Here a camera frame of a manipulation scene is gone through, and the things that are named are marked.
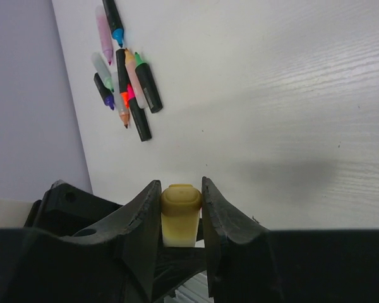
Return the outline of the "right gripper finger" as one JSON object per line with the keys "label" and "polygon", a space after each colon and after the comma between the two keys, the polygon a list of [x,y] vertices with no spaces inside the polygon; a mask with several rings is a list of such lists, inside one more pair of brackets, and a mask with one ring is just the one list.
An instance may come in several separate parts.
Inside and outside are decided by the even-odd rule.
{"label": "right gripper finger", "polygon": [[379,302],[379,229],[269,230],[202,180],[216,302]]}

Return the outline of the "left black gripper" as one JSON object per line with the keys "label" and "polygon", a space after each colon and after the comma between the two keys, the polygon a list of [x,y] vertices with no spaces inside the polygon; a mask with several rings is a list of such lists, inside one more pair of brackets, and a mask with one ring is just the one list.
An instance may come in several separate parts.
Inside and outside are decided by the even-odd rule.
{"label": "left black gripper", "polygon": [[0,302],[151,302],[205,271],[163,238],[161,183],[119,205],[55,182],[26,227],[0,229]]}

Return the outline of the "black highlighter orange cap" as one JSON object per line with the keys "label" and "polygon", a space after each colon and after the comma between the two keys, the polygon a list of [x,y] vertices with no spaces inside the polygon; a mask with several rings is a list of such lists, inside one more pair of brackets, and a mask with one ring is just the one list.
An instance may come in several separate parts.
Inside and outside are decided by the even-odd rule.
{"label": "black highlighter orange cap", "polygon": [[117,66],[117,75],[119,81],[119,93],[123,99],[124,106],[129,108],[128,101],[128,84],[129,78],[125,66],[125,52],[124,49],[119,49],[116,51],[116,66]]}

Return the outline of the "pastel green highlighter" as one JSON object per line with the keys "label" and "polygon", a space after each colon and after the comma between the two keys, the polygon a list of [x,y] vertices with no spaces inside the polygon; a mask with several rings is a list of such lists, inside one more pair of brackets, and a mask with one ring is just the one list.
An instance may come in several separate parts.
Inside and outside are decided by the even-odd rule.
{"label": "pastel green highlighter", "polygon": [[104,60],[98,52],[94,52],[91,55],[91,62],[98,73],[103,85],[110,91],[114,91],[114,86],[112,82],[111,73],[109,72],[108,67],[106,66]]}

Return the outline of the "pastel yellow cap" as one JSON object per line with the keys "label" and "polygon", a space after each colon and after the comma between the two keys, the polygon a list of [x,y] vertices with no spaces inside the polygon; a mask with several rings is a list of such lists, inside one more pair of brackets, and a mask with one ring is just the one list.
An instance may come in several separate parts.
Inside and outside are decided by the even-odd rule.
{"label": "pastel yellow cap", "polygon": [[160,202],[165,216],[189,215],[199,212],[202,194],[191,184],[172,184],[162,192]]}

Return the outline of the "black highlighter purple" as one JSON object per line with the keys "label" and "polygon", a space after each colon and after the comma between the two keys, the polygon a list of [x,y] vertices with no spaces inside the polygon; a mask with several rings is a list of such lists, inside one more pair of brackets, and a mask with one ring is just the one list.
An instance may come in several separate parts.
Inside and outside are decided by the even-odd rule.
{"label": "black highlighter purple", "polygon": [[100,76],[98,73],[95,73],[93,76],[93,80],[95,83],[95,86],[97,87],[97,90],[101,96],[101,99],[105,106],[109,107],[111,110],[115,109],[114,106],[114,96],[113,93],[110,91],[110,89],[106,88],[100,79]]}

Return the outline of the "pastel purple highlighter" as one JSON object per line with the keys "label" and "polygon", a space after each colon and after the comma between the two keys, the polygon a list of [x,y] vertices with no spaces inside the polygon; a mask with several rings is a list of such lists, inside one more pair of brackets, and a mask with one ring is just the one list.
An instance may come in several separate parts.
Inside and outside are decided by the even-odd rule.
{"label": "pastel purple highlighter", "polygon": [[97,30],[99,33],[102,53],[106,61],[108,62],[108,64],[111,65],[113,61],[114,49],[113,49],[111,32],[109,29],[107,17],[105,14],[104,7],[102,5],[96,7],[95,19],[96,19],[96,24],[97,24]]}

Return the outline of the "pastel orange highlighter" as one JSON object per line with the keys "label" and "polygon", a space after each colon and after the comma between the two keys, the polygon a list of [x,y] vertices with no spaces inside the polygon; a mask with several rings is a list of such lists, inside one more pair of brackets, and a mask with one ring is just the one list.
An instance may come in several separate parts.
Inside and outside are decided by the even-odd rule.
{"label": "pastel orange highlighter", "polygon": [[118,111],[119,117],[122,120],[124,127],[128,129],[129,126],[129,110],[125,106],[123,98],[119,91],[119,78],[117,72],[111,74],[112,84],[114,88],[114,103]]}

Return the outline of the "black highlighter green cap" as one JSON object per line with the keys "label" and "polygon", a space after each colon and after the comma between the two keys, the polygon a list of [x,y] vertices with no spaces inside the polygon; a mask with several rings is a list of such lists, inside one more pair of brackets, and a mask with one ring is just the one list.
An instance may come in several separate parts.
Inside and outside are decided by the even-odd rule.
{"label": "black highlighter green cap", "polygon": [[163,105],[150,65],[137,52],[135,52],[135,60],[135,73],[145,95],[148,107],[151,113],[158,113],[163,109]]}

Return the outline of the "black highlighter blue tip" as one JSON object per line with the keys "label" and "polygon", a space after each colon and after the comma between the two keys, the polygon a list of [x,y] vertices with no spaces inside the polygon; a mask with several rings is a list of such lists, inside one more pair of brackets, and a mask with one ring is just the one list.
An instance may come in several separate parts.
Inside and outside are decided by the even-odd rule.
{"label": "black highlighter blue tip", "polygon": [[119,15],[115,0],[103,0],[105,15],[109,24],[112,38],[118,46],[123,48],[124,45],[124,27]]}

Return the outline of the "black highlighter pink cap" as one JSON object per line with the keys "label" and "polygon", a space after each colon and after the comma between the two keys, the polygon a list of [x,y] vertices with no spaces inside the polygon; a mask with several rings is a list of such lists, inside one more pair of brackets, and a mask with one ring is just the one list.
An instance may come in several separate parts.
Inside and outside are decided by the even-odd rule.
{"label": "black highlighter pink cap", "polygon": [[128,103],[133,120],[142,142],[152,139],[145,111],[139,107],[135,93],[130,84],[127,85]]}

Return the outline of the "pastel pink highlighter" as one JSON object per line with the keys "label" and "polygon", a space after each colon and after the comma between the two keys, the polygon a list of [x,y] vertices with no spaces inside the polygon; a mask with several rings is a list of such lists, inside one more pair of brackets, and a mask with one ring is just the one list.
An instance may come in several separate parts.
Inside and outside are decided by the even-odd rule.
{"label": "pastel pink highlighter", "polygon": [[145,109],[147,107],[147,101],[144,96],[143,90],[141,88],[139,79],[136,75],[136,60],[134,55],[129,51],[129,49],[124,49],[125,53],[125,67],[129,76],[129,80],[131,82],[131,86],[136,96],[136,101],[138,102],[138,106],[141,109]]}

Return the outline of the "pastel yellow highlighter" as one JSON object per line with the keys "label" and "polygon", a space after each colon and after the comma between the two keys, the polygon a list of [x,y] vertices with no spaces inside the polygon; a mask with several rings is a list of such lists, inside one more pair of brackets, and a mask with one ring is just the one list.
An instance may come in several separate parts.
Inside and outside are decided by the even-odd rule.
{"label": "pastel yellow highlighter", "polygon": [[168,217],[161,214],[162,240],[166,247],[195,247],[200,215]]}

